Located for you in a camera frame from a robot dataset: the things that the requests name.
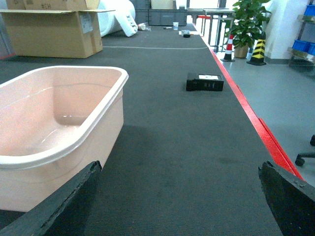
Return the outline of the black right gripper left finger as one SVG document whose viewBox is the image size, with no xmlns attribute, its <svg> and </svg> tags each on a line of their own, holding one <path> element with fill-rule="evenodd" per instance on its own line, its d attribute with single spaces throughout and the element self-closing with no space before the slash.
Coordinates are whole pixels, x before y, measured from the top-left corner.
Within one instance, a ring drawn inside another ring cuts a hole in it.
<svg viewBox="0 0 315 236">
<path fill-rule="evenodd" d="M 83 236 L 101 164 L 93 161 L 30 211 L 1 229 L 2 236 Z"/>
</svg>

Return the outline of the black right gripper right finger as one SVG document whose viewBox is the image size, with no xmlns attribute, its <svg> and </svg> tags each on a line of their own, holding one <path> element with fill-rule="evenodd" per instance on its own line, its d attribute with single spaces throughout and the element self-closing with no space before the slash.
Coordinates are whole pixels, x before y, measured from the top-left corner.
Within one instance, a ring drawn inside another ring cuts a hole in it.
<svg viewBox="0 0 315 236">
<path fill-rule="evenodd" d="M 315 234 L 315 188 L 273 162 L 258 168 L 262 191 L 284 236 Z"/>
</svg>

